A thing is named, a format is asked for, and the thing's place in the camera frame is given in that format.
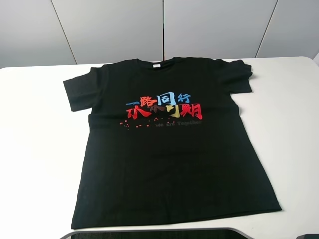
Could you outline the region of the black printed t-shirt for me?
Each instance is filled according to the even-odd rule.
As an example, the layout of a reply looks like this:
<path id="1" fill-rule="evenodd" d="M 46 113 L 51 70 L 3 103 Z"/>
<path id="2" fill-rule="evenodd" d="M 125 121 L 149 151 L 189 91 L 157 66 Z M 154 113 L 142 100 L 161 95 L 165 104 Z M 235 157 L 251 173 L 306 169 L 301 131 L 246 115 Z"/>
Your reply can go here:
<path id="1" fill-rule="evenodd" d="M 281 206 L 232 100 L 251 93 L 242 60 L 139 59 L 64 81 L 91 110 L 71 228 L 168 225 Z"/>

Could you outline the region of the dark corner robot part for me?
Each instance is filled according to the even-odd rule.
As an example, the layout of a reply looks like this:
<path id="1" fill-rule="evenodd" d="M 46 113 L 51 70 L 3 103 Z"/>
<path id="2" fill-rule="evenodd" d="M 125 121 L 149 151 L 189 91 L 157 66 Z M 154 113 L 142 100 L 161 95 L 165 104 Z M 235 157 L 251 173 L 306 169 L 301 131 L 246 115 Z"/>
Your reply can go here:
<path id="1" fill-rule="evenodd" d="M 298 236 L 296 239 L 319 239 L 319 234 L 304 234 Z"/>

